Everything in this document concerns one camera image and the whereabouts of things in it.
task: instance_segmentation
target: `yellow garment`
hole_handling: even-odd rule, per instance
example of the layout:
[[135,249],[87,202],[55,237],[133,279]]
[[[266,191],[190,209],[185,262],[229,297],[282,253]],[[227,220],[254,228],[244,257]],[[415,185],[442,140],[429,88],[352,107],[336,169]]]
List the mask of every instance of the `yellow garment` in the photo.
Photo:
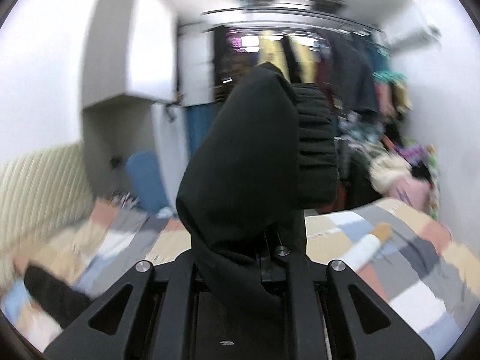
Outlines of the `yellow garment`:
[[398,101],[398,111],[405,114],[408,110],[413,109],[409,99],[407,84],[401,81],[394,81],[394,90]]
[[285,79],[290,82],[289,68],[287,66],[287,59],[283,52],[283,47],[279,40],[270,40],[271,31],[263,31],[259,36],[260,56],[258,64],[270,62],[281,70]]
[[296,40],[292,40],[291,44],[295,59],[300,65],[302,83],[315,83],[317,68],[313,51]]

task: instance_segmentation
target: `blue cushion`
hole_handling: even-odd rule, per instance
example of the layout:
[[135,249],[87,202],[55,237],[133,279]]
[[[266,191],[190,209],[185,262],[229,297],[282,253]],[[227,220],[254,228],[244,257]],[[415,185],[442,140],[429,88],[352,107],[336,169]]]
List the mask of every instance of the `blue cushion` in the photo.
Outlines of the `blue cushion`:
[[170,205],[153,151],[135,153],[127,160],[125,169],[138,196],[140,208],[155,215],[161,208]]

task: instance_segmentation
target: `beige square patch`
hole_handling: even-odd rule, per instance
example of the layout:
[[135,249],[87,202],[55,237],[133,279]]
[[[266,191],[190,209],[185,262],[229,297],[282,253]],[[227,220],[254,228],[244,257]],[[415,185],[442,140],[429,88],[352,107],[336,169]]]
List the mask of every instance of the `beige square patch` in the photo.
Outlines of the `beige square patch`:
[[480,298],[480,261],[470,249],[453,241],[442,256],[447,263],[457,267],[462,281]]
[[180,228],[165,228],[145,260],[150,261],[155,266],[169,263],[190,248],[190,233],[183,225]]
[[71,249],[83,257],[93,258],[107,235],[107,229],[92,220],[86,221],[73,237]]
[[340,258],[353,246],[352,241],[342,231],[322,235],[307,240],[307,256],[316,263],[327,264]]
[[417,235],[420,235],[426,225],[432,220],[427,214],[417,211],[406,204],[400,206],[393,215],[404,221]]
[[315,234],[324,234],[335,227],[337,227],[337,225],[325,215],[307,216],[305,218],[307,237]]
[[377,207],[384,209],[385,211],[393,213],[397,211],[399,207],[404,205],[404,203],[397,199],[383,198],[383,199],[377,200],[375,205]]
[[57,279],[72,285],[84,272],[86,265],[78,254],[69,249],[58,250],[45,245],[31,263],[44,268]]

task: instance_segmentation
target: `black metal frame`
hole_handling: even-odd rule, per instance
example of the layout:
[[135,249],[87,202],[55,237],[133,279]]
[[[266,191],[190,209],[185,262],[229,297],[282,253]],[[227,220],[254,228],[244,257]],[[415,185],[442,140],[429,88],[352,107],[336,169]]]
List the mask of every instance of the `black metal frame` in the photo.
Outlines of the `black metal frame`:
[[[45,355],[51,360],[193,360],[195,299],[207,288],[196,272],[191,250],[168,264],[142,264],[132,267],[69,325]],[[270,267],[265,287],[280,288],[286,294],[286,358],[326,360],[325,319],[334,359],[434,359],[428,345],[345,264],[335,270],[333,263],[317,264],[290,251],[287,256],[266,256],[263,265]],[[137,266],[147,270],[138,271]],[[92,327],[95,316],[126,287],[131,294],[116,332],[108,335]],[[362,294],[360,306],[352,288]],[[365,327],[374,319],[368,309],[369,321],[362,321],[359,307],[365,306],[376,310],[386,323]]]

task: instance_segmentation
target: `black jacket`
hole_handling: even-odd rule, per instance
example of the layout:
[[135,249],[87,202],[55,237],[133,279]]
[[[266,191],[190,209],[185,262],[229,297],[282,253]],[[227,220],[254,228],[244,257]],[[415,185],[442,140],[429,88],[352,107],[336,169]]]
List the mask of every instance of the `black jacket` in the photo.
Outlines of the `black jacket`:
[[177,196],[195,264],[233,314],[282,319],[280,299],[261,285],[253,242],[277,227],[283,244],[305,252],[297,210],[335,199],[336,165],[329,110],[316,85],[294,87],[266,63],[234,88]]

